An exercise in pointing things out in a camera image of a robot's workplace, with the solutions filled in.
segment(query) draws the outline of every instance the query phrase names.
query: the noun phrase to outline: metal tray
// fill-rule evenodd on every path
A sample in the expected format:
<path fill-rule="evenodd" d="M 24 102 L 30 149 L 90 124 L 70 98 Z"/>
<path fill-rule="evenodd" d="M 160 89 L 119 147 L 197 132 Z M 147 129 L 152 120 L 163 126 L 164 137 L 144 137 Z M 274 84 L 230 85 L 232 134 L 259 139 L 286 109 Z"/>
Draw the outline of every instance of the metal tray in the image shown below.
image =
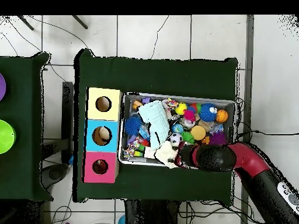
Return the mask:
<path fill-rule="evenodd" d="M 144 157 L 132 157 L 129 159 L 125 159 L 123 157 L 123 149 L 127 149 L 127 140 L 128 135 L 124 132 L 124 120 L 129 118 L 130 114 L 134 112 L 132 108 L 133 102 L 135 100 L 141 101 L 144 97 L 150 97 L 151 100 L 163 100 L 167 98 L 171 98 L 172 100 L 176 100 L 177 102 L 186 102 L 186 103 L 214 103 L 216 108 L 224 109 L 228 113 L 228 120 L 223 123 L 224 133 L 226 134 L 228 143 L 232 143 L 236 138 L 236 120 L 237 120 L 237 104 L 231 100 L 214 100 L 214 99 L 202 99 L 202 98 L 194 98 L 194 97 L 183 97 L 183 96 L 171 96 L 171 95 L 162 95 L 162 94 L 148 94 L 148 93 L 124 93 L 121 105 L 123 115 L 121 117 L 120 123 L 120 136 L 119 136 L 119 161 L 124 164 L 134 164 L 134 165 L 147 165 L 147 166 L 165 166 L 161 162 Z"/>

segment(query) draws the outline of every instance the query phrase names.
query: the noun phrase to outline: shape sorter box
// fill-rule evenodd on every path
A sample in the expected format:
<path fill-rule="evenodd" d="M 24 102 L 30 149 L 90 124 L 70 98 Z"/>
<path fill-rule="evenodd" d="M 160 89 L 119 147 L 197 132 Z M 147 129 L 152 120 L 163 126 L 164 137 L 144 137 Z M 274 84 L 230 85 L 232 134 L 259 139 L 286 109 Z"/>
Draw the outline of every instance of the shape sorter box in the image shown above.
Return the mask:
<path fill-rule="evenodd" d="M 85 149 L 82 166 L 82 182 L 114 183 L 119 172 L 117 149 L 122 93 L 116 89 L 89 87 L 86 90 Z M 99 100 L 108 103 L 106 108 Z M 109 139 L 96 141 L 104 127 Z"/>

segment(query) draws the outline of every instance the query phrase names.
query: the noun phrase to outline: yellow ball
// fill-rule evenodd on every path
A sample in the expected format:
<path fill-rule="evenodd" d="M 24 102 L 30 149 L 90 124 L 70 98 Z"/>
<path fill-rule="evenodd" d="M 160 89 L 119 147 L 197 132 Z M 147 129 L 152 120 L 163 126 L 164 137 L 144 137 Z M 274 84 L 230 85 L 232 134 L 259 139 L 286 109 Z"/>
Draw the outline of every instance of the yellow ball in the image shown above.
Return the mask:
<path fill-rule="evenodd" d="M 179 103 L 179 105 L 175 108 L 175 112 L 180 115 L 184 115 L 184 111 L 187 109 L 187 105 L 185 103 Z"/>
<path fill-rule="evenodd" d="M 218 110 L 217 111 L 217 116 L 216 116 L 216 121 L 219 123 L 226 122 L 228 119 L 228 113 L 225 110 Z"/>
<path fill-rule="evenodd" d="M 190 133 L 193 136 L 193 138 L 197 141 L 204 139 L 204 137 L 206 136 L 206 130 L 199 125 L 195 125 L 191 129 Z"/>

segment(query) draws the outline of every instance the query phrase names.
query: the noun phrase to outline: dark green tabletop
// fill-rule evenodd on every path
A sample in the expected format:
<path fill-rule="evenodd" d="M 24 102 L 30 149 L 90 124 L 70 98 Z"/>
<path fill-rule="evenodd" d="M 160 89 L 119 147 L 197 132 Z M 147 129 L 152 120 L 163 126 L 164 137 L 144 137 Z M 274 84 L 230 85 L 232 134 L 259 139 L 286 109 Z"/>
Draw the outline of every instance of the dark green tabletop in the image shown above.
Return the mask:
<path fill-rule="evenodd" d="M 114 184 L 99 184 L 83 183 L 81 171 L 86 87 L 234 100 L 237 64 L 235 58 L 225 61 L 96 58 L 89 50 L 81 50 L 75 58 L 74 200 L 221 200 L 230 205 L 231 172 L 120 164 Z"/>
<path fill-rule="evenodd" d="M 0 119 L 16 132 L 14 146 L 0 155 L 0 199 L 52 199 L 40 183 L 41 69 L 48 59 L 47 53 L 0 57 L 0 73 L 6 81 Z"/>

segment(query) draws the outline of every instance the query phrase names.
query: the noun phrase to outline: purple bowl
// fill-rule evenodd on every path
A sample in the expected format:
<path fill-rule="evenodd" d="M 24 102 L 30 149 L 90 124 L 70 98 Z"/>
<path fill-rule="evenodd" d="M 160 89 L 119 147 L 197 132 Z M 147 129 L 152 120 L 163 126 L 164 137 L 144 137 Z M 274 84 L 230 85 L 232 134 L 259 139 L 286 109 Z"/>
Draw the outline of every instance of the purple bowl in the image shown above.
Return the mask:
<path fill-rule="evenodd" d="M 0 74 L 0 100 L 3 99 L 6 91 L 6 83 L 4 77 Z"/>

